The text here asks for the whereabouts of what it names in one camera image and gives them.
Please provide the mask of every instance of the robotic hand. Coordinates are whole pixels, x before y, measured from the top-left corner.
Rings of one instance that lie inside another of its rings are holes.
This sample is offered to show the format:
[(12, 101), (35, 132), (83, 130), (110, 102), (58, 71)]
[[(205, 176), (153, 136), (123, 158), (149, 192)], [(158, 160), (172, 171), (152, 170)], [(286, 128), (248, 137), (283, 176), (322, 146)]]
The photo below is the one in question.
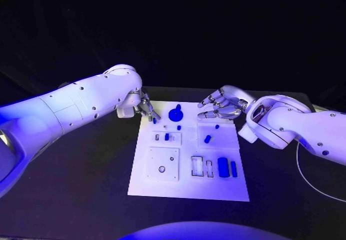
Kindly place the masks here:
[(18, 182), (29, 162), (62, 135), (117, 110), (120, 118), (135, 113), (158, 115), (143, 80), (124, 64), (48, 94), (0, 107), (0, 197)]
[(312, 112), (309, 107), (284, 95), (256, 99), (238, 87), (225, 85), (198, 104), (214, 104), (214, 111), (199, 118), (235, 119), (247, 114), (238, 134), (250, 143), (261, 139), (273, 148), (284, 149), (296, 139), (316, 156), (346, 165), (346, 113)]

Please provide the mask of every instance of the dark curtain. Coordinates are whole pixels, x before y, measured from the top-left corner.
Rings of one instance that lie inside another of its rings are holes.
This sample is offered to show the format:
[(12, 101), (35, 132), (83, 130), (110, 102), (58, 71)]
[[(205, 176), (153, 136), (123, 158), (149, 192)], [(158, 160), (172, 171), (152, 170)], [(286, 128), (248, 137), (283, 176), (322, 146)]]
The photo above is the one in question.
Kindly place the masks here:
[(303, 92), (346, 111), (346, 1), (0, 1), (0, 104), (120, 63), (146, 86)]

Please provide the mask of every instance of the table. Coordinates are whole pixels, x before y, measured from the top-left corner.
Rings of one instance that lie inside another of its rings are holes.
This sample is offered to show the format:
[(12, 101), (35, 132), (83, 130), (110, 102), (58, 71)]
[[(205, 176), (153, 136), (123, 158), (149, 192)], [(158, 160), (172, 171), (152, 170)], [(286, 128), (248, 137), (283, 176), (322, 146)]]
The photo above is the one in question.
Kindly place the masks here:
[[(148, 87), (158, 101), (199, 102), (214, 91)], [(256, 97), (283, 94), (313, 107), (303, 93), (250, 93)], [(0, 198), (0, 236), (110, 240), (160, 224), (214, 221), (292, 239), (346, 238), (346, 203), (323, 196), (305, 182), (296, 142), (279, 150), (260, 140), (250, 144), (238, 138), (250, 202), (129, 196), (140, 120), (140, 115), (120, 119), (113, 112), (47, 149)], [(240, 129), (246, 116), (234, 122)], [(300, 151), (308, 179), (346, 198), (346, 167)]]

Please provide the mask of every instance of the blue rectangular block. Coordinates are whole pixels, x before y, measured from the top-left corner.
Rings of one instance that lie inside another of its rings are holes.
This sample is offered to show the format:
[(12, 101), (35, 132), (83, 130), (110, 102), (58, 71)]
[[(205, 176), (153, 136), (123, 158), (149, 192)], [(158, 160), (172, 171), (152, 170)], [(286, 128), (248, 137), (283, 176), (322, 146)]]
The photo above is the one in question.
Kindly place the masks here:
[(237, 162), (231, 161), (231, 169), (233, 169), (233, 177), (237, 178), (238, 174), (237, 174)]
[(230, 161), (225, 157), (218, 159), (218, 175), (221, 178), (230, 177)]

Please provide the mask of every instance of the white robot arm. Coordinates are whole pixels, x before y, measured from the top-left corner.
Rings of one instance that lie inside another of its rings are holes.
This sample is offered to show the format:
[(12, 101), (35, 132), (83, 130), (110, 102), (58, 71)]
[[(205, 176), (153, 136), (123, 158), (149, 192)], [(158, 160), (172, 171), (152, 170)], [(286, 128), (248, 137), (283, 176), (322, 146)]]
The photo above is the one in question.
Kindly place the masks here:
[(29, 162), (58, 138), (117, 110), (160, 119), (142, 90), (136, 69), (116, 65), (48, 94), (0, 108), (0, 197), (18, 182)]
[(254, 143), (261, 139), (273, 148), (284, 149), (296, 139), (316, 156), (346, 165), (346, 114), (312, 112), (309, 107), (284, 95), (256, 99), (240, 88), (225, 85), (198, 104), (214, 104), (214, 111), (199, 118), (234, 119), (247, 114), (238, 134)]

